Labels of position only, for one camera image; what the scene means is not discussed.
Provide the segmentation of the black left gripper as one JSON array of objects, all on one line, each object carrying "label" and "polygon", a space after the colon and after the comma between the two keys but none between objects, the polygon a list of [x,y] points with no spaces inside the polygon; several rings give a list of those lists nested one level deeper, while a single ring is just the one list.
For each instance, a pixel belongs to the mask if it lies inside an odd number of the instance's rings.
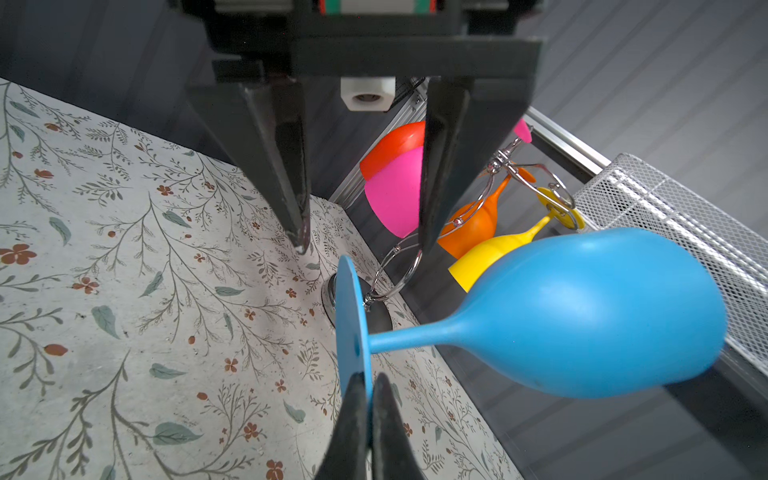
[{"label": "black left gripper", "polygon": [[172,1],[204,25],[216,85],[193,111],[267,201],[294,250],[310,244],[303,77],[440,77],[428,84],[418,245],[530,106],[543,51],[517,36],[540,1]]}]

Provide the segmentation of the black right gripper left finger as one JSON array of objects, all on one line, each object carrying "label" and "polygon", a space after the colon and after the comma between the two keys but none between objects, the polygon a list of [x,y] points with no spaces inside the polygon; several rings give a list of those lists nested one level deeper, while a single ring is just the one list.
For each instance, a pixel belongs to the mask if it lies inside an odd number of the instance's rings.
[{"label": "black right gripper left finger", "polygon": [[315,478],[365,479],[368,426],[368,399],[364,376],[362,373],[355,373],[349,379],[328,449]]}]

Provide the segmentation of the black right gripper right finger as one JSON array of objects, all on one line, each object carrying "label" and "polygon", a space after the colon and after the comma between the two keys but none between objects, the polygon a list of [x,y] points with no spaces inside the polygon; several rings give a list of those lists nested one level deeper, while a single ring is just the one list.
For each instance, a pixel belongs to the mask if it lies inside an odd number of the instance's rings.
[{"label": "black right gripper right finger", "polygon": [[422,480],[389,378],[376,377],[372,401],[372,475],[384,480]]}]

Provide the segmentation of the pink wine glass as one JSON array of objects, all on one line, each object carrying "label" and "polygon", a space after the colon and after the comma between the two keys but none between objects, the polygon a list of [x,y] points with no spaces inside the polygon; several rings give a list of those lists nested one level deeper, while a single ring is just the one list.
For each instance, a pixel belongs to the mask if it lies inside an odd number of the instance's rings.
[{"label": "pink wine glass", "polygon": [[398,156],[372,179],[364,179],[365,195],[374,214],[400,239],[418,227],[423,147]]}]

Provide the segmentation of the blue wine glass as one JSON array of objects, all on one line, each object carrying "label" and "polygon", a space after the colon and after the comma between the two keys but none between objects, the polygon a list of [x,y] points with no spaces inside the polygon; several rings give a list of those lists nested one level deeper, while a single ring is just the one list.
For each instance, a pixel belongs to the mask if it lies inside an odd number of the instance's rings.
[{"label": "blue wine glass", "polygon": [[718,359],[727,311],[706,268],[656,233],[618,228],[546,238],[490,266],[449,317],[372,334],[360,282],[338,263],[339,381],[374,392],[372,356],[431,345],[469,351],[550,395],[613,397],[694,378]]}]

